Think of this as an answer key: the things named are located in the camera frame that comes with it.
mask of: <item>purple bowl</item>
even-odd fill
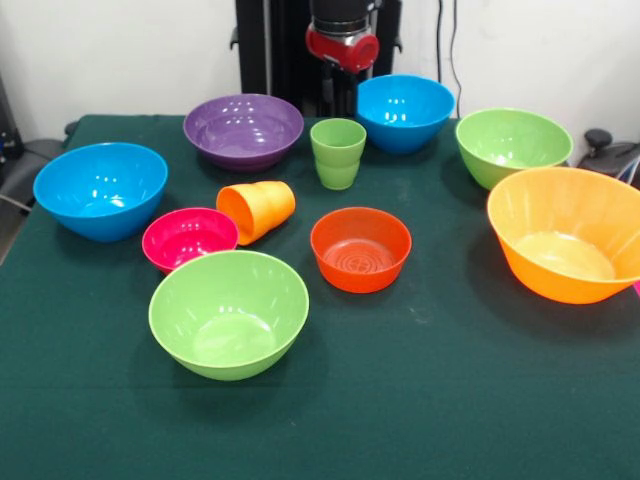
[[[278,163],[302,134],[302,115],[269,95],[220,97],[184,119],[184,133],[211,163],[234,172],[259,172]]]

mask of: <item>cable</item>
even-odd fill
[[[26,211],[26,212],[30,212],[31,211],[31,207],[25,205],[22,202],[19,202],[18,200],[14,200],[11,197],[7,197],[6,195],[0,195],[0,200],[4,200],[5,202],[9,202],[12,205],[15,205],[16,207]]]
[[[438,23],[436,24],[436,62],[438,63],[438,83],[442,83],[442,64],[440,60],[440,27],[442,26],[442,0],[438,0]]]
[[[458,97],[456,99],[456,116],[460,118],[460,97],[462,96],[462,84],[456,73],[456,67],[453,63],[453,45],[456,40],[456,32],[458,30],[458,0],[453,0],[453,30],[451,31],[451,42],[449,43],[449,59],[451,61],[451,72],[453,78],[458,85]]]

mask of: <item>bowl rim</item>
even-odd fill
[[[140,243],[142,244],[142,252],[144,253],[145,257],[147,257],[147,259],[153,263],[156,267],[163,269],[163,270],[169,270],[169,271],[173,271],[176,268],[181,267],[184,264],[178,265],[178,267],[175,267],[173,265],[169,265],[166,263],[162,263],[162,261],[160,261],[159,259],[156,259],[155,256],[151,255],[147,249],[147,236],[151,233],[151,231],[153,230],[153,228],[155,228],[154,226],[157,226],[161,221],[166,221],[167,218],[175,216],[179,213],[182,212],[204,212],[206,214],[214,214],[214,216],[218,216],[218,217],[224,217],[225,219],[227,219],[229,221],[229,223],[231,225],[233,225],[234,231],[236,232],[235,234],[235,241],[233,242],[234,245],[233,247],[227,249],[227,250],[234,250],[237,246],[238,246],[238,238],[240,236],[240,232],[238,231],[238,225],[236,225],[236,222],[233,221],[233,219],[227,215],[224,212],[221,212],[220,210],[216,210],[215,208],[209,208],[209,207],[185,207],[185,208],[177,208],[175,210],[171,210],[169,212],[166,212],[162,215],[160,215],[158,218],[156,218],[153,222],[151,222],[149,224],[149,226],[145,229],[143,235],[142,235],[142,240],[140,241]],[[198,255],[197,257],[192,258],[191,260],[198,258],[202,255]]]
[[[553,270],[545,265],[542,265],[539,262],[536,262],[535,260],[531,259],[530,257],[523,255],[522,253],[520,253],[520,250],[517,249],[512,242],[510,242],[509,240],[507,240],[504,235],[502,235],[502,233],[500,232],[500,230],[496,227],[495,222],[494,222],[494,218],[492,215],[492,211],[493,209],[491,208],[491,204],[493,202],[497,202],[497,200],[495,200],[497,194],[496,189],[502,185],[501,188],[505,188],[504,186],[507,185],[509,182],[514,181],[513,178],[517,178],[518,176],[524,176],[524,175],[543,175],[548,171],[566,171],[566,172],[570,172],[571,175],[584,175],[584,176],[592,176],[592,177],[597,177],[598,179],[600,179],[599,181],[603,181],[603,182],[609,182],[609,183],[614,183],[617,185],[616,188],[620,187],[626,190],[629,190],[630,192],[632,192],[634,195],[639,195],[640,196],[640,190],[637,190],[635,187],[632,187],[631,185],[627,185],[624,182],[621,182],[620,180],[616,180],[615,178],[609,177],[608,175],[605,175],[603,173],[598,173],[598,172],[593,172],[591,170],[585,170],[583,168],[577,168],[577,167],[562,167],[562,166],[551,166],[551,167],[538,167],[538,168],[530,168],[527,170],[522,170],[519,172],[515,172],[511,175],[508,175],[507,177],[503,178],[502,180],[500,180],[500,182],[498,182],[496,184],[496,186],[491,190],[491,192],[489,192],[489,196],[487,198],[487,205],[486,205],[486,209],[487,209],[487,217],[489,218],[489,223],[491,224],[491,228],[493,229],[493,231],[495,232],[495,234],[498,236],[498,238],[503,241],[504,243],[506,243],[509,248],[511,250],[513,250],[514,252],[516,252],[518,255],[520,255],[521,257],[525,258],[527,261],[533,263],[534,265],[548,271],[551,273],[554,273],[556,275],[560,275],[562,277],[565,278],[570,278],[572,280],[578,280],[581,282],[587,282],[590,284],[608,284],[608,285],[620,285],[620,284],[633,284],[636,283],[640,280],[640,275],[637,275],[635,277],[626,277],[626,278],[614,278],[612,280],[593,280],[593,279],[589,279],[589,278],[584,278],[584,277],[579,277],[576,275],[570,275],[570,274],[566,274],[566,273],[560,273],[557,272],[556,270]]]
[[[185,268],[190,268],[189,265],[193,266],[197,262],[208,261],[208,259],[210,257],[221,256],[221,255],[253,256],[253,257],[259,256],[259,257],[265,257],[265,258],[268,258],[268,259],[270,259],[272,261],[275,261],[276,263],[279,263],[280,265],[282,265],[285,268],[285,270],[288,270],[289,272],[291,272],[293,274],[293,277],[297,280],[298,284],[302,287],[302,292],[304,293],[304,315],[303,315],[302,321],[299,323],[299,325],[294,330],[292,335],[290,337],[288,337],[284,342],[282,342],[282,344],[277,349],[275,349],[272,352],[270,352],[270,353],[268,353],[266,355],[263,355],[263,356],[261,356],[259,358],[251,360],[249,362],[243,362],[243,363],[237,363],[237,364],[231,364],[231,365],[211,365],[211,364],[207,364],[207,363],[203,363],[203,362],[196,362],[196,361],[193,361],[193,360],[189,360],[189,359],[185,358],[183,355],[175,354],[171,349],[169,349],[165,345],[165,343],[159,338],[158,334],[156,333],[155,329],[153,328],[153,317],[151,315],[151,310],[153,308],[153,305],[155,304],[156,297],[158,296],[158,292],[160,292],[162,286],[166,282],[168,282],[169,279],[173,275],[177,274],[178,272],[181,272]],[[160,282],[160,284],[156,287],[155,291],[153,292],[153,295],[151,296],[151,300],[149,301],[148,317],[149,317],[149,328],[150,328],[151,334],[155,338],[156,342],[158,342],[158,344],[163,348],[163,350],[165,352],[167,352],[169,355],[171,355],[175,359],[181,360],[181,361],[186,362],[186,363],[188,363],[190,365],[194,365],[196,367],[202,367],[202,368],[231,369],[231,368],[248,367],[250,365],[255,365],[256,363],[260,363],[260,362],[262,362],[262,361],[264,361],[264,360],[266,360],[266,359],[278,354],[282,350],[288,348],[288,346],[291,345],[291,343],[298,337],[298,335],[302,331],[302,328],[307,323],[307,318],[309,317],[309,290],[307,289],[307,286],[304,283],[304,280],[302,279],[300,274],[298,272],[296,272],[296,270],[291,265],[289,265],[288,263],[284,262],[283,260],[280,260],[277,257],[274,257],[273,255],[269,255],[269,254],[266,254],[266,253],[258,252],[258,251],[255,251],[255,250],[224,250],[224,251],[221,251],[221,252],[209,253],[207,255],[202,255],[201,257],[194,258],[193,260],[190,260],[190,261],[186,262],[185,264],[180,265],[173,272],[171,272],[169,275],[167,275]]]
[[[47,171],[47,169],[52,168],[51,165],[53,165],[55,162],[62,160],[62,161],[69,161],[68,159],[72,156],[75,156],[78,153],[82,153],[86,150],[101,150],[104,148],[109,148],[111,146],[126,146],[126,147],[134,147],[137,150],[140,151],[144,151],[146,153],[150,153],[152,157],[155,157],[156,160],[159,160],[159,165],[162,166],[162,181],[160,182],[160,184],[158,185],[158,187],[155,190],[151,190],[151,193],[149,194],[149,196],[144,199],[141,200],[140,202],[136,203],[135,205],[129,205],[129,206],[125,206],[124,208],[115,211],[115,212],[111,212],[111,213],[101,213],[98,215],[73,215],[73,214],[69,214],[69,212],[61,212],[55,208],[52,208],[50,205],[48,205],[47,201],[43,201],[42,199],[42,195],[40,194],[40,189],[41,187],[41,183],[42,183],[42,178],[43,175],[45,175],[44,172]],[[56,158],[54,158],[53,160],[51,160],[47,165],[44,166],[44,168],[42,170],[40,170],[40,172],[38,172],[38,175],[36,176],[34,182],[33,182],[33,195],[36,198],[36,201],[38,202],[38,204],[44,208],[45,210],[47,210],[48,212],[51,212],[54,215],[60,216],[60,217],[64,217],[64,218],[73,218],[73,219],[95,219],[95,218],[106,218],[106,217],[114,217],[116,215],[121,215],[123,213],[127,213],[131,210],[134,210],[138,207],[140,207],[141,205],[144,205],[145,203],[151,201],[153,198],[156,197],[156,195],[158,195],[159,193],[161,193],[165,186],[167,185],[167,180],[169,179],[169,166],[167,165],[166,160],[162,157],[162,155],[160,155],[158,152],[156,152],[155,150],[149,148],[149,147],[145,147],[144,145],[139,145],[137,143],[129,143],[129,142],[101,142],[101,143],[94,143],[91,145],[85,145],[83,147],[78,147],[78,148],[74,148],[72,150],[68,150],[66,152],[64,152],[61,155],[58,155]]]
[[[524,166],[524,167],[511,166],[511,165],[498,165],[497,163],[495,163],[495,162],[491,161],[490,159],[486,158],[485,156],[481,156],[481,155],[478,155],[476,153],[473,153],[473,151],[460,139],[460,128],[462,127],[462,125],[464,125],[466,123],[467,119],[475,117],[476,115],[482,115],[484,113],[489,113],[489,112],[513,112],[513,113],[526,114],[526,115],[529,115],[529,116],[538,117],[538,118],[541,118],[543,120],[546,120],[547,122],[549,122],[552,125],[554,125],[555,127],[557,127],[564,134],[564,136],[569,140],[569,151],[567,152],[566,155],[564,155],[562,157],[561,160],[557,160],[557,161],[553,161],[553,162],[550,162],[550,163],[546,163],[544,165]],[[525,110],[525,109],[522,109],[522,108],[513,108],[513,107],[483,108],[481,110],[476,110],[474,112],[471,112],[468,115],[465,115],[464,117],[462,117],[461,119],[458,120],[458,123],[456,125],[456,140],[458,142],[458,145],[460,145],[460,147],[464,148],[467,152],[469,152],[471,155],[473,155],[474,158],[477,158],[478,160],[481,160],[482,162],[487,163],[489,165],[493,165],[495,167],[500,167],[500,168],[506,168],[506,169],[513,170],[513,171],[530,170],[532,168],[555,167],[557,165],[560,165],[563,162],[566,162],[567,159],[573,153],[573,148],[574,148],[573,137],[569,134],[567,129],[564,128],[562,125],[560,125],[558,122],[556,122],[552,118],[547,117],[545,115],[540,115],[539,113],[532,112],[530,110]]]
[[[448,94],[448,97],[451,100],[451,108],[449,109],[449,111],[445,115],[441,115],[441,116],[437,117],[436,120],[433,120],[431,122],[423,122],[423,123],[419,123],[417,125],[401,125],[401,124],[398,124],[398,125],[387,125],[387,124],[382,124],[378,120],[375,120],[375,119],[365,115],[360,110],[360,89],[361,88],[368,88],[368,86],[370,86],[370,85],[372,85],[374,83],[383,82],[387,78],[414,78],[414,79],[418,79],[418,80],[420,80],[422,82],[434,85],[437,88],[442,89],[442,91],[445,92],[446,94]],[[397,128],[397,129],[402,129],[402,130],[411,130],[411,129],[425,128],[425,127],[430,127],[432,125],[437,125],[438,123],[447,120],[451,116],[451,114],[453,113],[455,108],[456,108],[456,97],[453,95],[453,92],[451,90],[449,90],[449,88],[446,85],[443,85],[442,83],[436,82],[435,80],[433,80],[431,78],[423,77],[421,75],[413,75],[413,74],[408,74],[408,73],[388,73],[386,75],[380,75],[378,77],[369,78],[368,80],[365,80],[364,82],[362,82],[361,84],[358,85],[358,104],[356,106],[356,117],[364,118],[367,122],[375,123],[376,125],[383,125],[386,128]]]
[[[322,256],[320,255],[320,253],[318,252],[315,242],[314,242],[314,237],[315,237],[315,233],[316,233],[316,229],[318,228],[318,226],[322,223],[325,222],[328,218],[335,216],[337,214],[340,213],[344,213],[346,211],[353,211],[353,210],[358,210],[358,211],[365,211],[365,212],[376,212],[376,214],[382,214],[383,216],[390,218],[392,221],[396,222],[399,226],[400,229],[406,233],[407,238],[409,239],[409,245],[407,248],[407,251],[404,252],[404,254],[402,255],[402,258],[396,262],[394,262],[391,266],[383,269],[383,270],[376,270],[375,272],[372,273],[359,273],[359,272],[350,272],[347,270],[343,270],[341,268],[338,268],[336,266],[333,266],[331,264],[328,264],[324,261],[324,259],[322,258]],[[344,208],[338,208],[336,210],[332,210],[328,213],[326,213],[325,215],[323,215],[322,217],[320,217],[316,223],[313,225],[313,228],[311,229],[311,233],[309,235],[309,242],[311,243],[311,250],[313,250],[313,255],[315,256],[316,259],[322,261],[323,263],[325,263],[326,265],[329,265],[331,268],[334,268],[336,270],[338,270],[339,272],[345,272],[348,273],[349,275],[355,275],[358,277],[371,277],[373,275],[379,275],[379,274],[384,274],[387,272],[390,272],[391,270],[394,270],[395,268],[398,268],[398,266],[404,264],[404,262],[407,260],[407,258],[409,258],[409,254],[411,253],[411,248],[413,247],[413,238],[411,237],[411,230],[409,230],[409,227],[407,227],[404,222],[402,220],[400,220],[398,217],[396,217],[395,215],[392,215],[389,212],[386,212],[384,210],[380,210],[378,208],[372,208],[372,207],[360,207],[360,206],[352,206],[352,207],[344,207]]]
[[[259,154],[247,154],[247,155],[224,155],[221,153],[216,152],[215,150],[210,150],[207,148],[204,148],[203,146],[201,146],[200,144],[198,144],[194,138],[192,138],[189,135],[189,132],[187,130],[187,121],[189,120],[189,118],[195,114],[196,111],[198,111],[200,108],[203,108],[206,105],[209,105],[213,102],[217,102],[217,101],[221,101],[221,100],[226,100],[226,99],[231,99],[231,98],[238,98],[238,97],[242,97],[242,98],[247,98],[247,97],[251,97],[251,98],[264,98],[267,97],[270,99],[270,101],[274,101],[276,103],[279,103],[281,105],[283,105],[285,108],[291,110],[292,112],[294,112],[296,119],[298,120],[298,124],[299,124],[299,128],[297,133],[295,133],[293,135],[293,139],[288,142],[287,144],[283,145],[283,146],[279,146],[273,150],[269,150],[266,152],[261,152]],[[194,107],[189,113],[187,113],[184,116],[184,120],[182,121],[182,131],[184,132],[185,137],[187,137],[187,140],[189,140],[189,143],[191,143],[191,145],[193,145],[195,148],[197,148],[198,150],[207,153],[208,155],[212,155],[215,157],[219,157],[219,158],[224,158],[226,160],[251,160],[251,159],[255,159],[255,158],[262,158],[262,157],[266,157],[268,155],[274,155],[280,152],[283,152],[289,148],[291,148],[291,146],[296,143],[298,141],[298,139],[300,138],[300,136],[302,135],[302,132],[304,131],[304,117],[302,116],[302,113],[300,113],[300,110],[298,110],[293,104],[291,104],[290,102],[287,102],[286,100],[283,100],[282,98],[279,97],[275,97],[273,95],[265,95],[262,93],[236,93],[234,95],[223,95],[221,97],[216,97],[216,98],[212,98],[209,100],[206,100],[202,103],[200,103],[199,105],[197,105],[196,107]]]

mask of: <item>orange bowl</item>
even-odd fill
[[[398,277],[411,250],[409,229],[375,208],[350,207],[322,217],[311,230],[322,276],[351,293],[382,290]]]
[[[494,187],[487,211],[511,271],[544,297],[595,303],[640,280],[640,191],[625,183],[524,170]]]

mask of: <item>plastic bowl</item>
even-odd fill
[[[356,119],[381,150],[420,150],[443,127],[455,107],[444,85],[414,75],[383,75],[358,86]]]
[[[34,183],[38,203],[58,222],[98,242],[141,230],[162,198],[169,170],[149,148],[101,143],[62,154]]]
[[[307,318],[309,294],[289,265],[231,250],[176,269],[149,305],[153,336],[176,361],[216,380],[241,380],[273,365]]]
[[[311,248],[322,276],[351,293],[391,285],[411,250],[409,229],[393,215],[366,207],[335,210],[311,230]]]
[[[169,212],[147,227],[142,251],[160,271],[170,273],[196,257],[238,245],[238,228],[212,208],[183,208]]]
[[[275,165],[303,127],[293,105],[260,94],[210,100],[184,120],[189,141],[213,164],[235,172],[259,172]]]
[[[534,167],[560,165],[573,140],[552,120],[512,108],[492,108],[467,115],[456,127],[467,169],[491,190],[507,175]]]
[[[606,175],[535,168],[502,180],[489,220],[514,275],[564,303],[594,303],[640,280],[640,191]]]

